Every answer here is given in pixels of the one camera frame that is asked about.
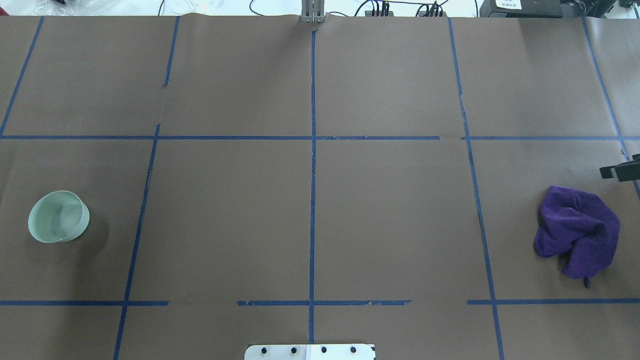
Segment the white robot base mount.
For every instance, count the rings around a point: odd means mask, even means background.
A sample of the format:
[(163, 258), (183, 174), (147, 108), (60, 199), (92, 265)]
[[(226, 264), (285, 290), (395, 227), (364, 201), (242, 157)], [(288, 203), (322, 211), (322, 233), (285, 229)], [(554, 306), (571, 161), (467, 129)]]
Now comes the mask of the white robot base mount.
[(254, 344), (247, 347), (245, 360), (375, 360), (374, 344)]

